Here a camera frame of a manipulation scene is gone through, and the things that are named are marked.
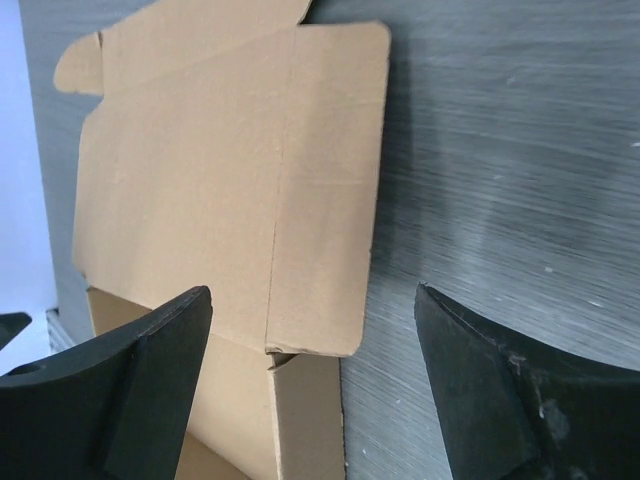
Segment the black object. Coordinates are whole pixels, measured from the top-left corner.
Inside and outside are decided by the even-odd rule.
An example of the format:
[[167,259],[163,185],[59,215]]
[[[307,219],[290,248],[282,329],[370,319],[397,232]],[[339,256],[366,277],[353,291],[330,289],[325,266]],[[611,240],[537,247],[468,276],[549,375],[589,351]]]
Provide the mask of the black object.
[[455,480],[640,479],[640,372],[546,345],[424,285],[415,316]]
[[0,377],[0,479],[173,480],[211,315],[197,287]]
[[26,313],[5,313],[0,315],[0,350],[6,347],[30,323],[31,317]]

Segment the dark gray wooden surface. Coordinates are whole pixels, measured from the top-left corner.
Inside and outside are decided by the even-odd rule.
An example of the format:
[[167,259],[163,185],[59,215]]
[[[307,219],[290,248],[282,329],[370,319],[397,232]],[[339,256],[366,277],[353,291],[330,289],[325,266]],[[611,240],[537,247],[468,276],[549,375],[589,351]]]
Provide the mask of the dark gray wooden surface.
[[[62,314],[89,101],[64,46],[145,0],[23,0]],[[640,369],[640,2],[317,0],[394,46],[365,342],[343,362],[351,479],[451,478],[413,323],[419,280],[574,353]],[[478,432],[478,440],[490,432]]]

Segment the white wall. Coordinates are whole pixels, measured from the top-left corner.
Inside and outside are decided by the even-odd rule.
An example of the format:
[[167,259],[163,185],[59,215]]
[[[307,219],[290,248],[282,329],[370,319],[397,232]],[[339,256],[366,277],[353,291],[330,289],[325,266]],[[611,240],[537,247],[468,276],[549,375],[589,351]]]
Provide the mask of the white wall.
[[57,306],[18,0],[0,0],[0,72],[0,313],[34,318],[0,351],[1,374],[49,353],[44,313]]

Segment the open cardboard box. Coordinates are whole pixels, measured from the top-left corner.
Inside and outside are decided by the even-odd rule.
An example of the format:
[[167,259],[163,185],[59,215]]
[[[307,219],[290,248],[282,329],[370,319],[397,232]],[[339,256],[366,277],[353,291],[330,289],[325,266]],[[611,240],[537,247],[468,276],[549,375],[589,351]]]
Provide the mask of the open cardboard box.
[[104,97],[73,247],[96,333],[213,293],[183,480],[344,478],[338,357],[362,339],[390,39],[300,26],[308,6],[160,0],[56,69]]

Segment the box lid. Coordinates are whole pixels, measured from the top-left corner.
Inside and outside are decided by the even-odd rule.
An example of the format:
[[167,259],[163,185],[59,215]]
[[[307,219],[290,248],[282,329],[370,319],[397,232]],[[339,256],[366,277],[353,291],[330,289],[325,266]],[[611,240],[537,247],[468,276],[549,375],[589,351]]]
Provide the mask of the box lid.
[[104,95],[80,141],[74,262],[155,308],[195,284],[212,331],[344,356],[362,338],[389,34],[305,25],[308,0],[160,0],[71,45]]

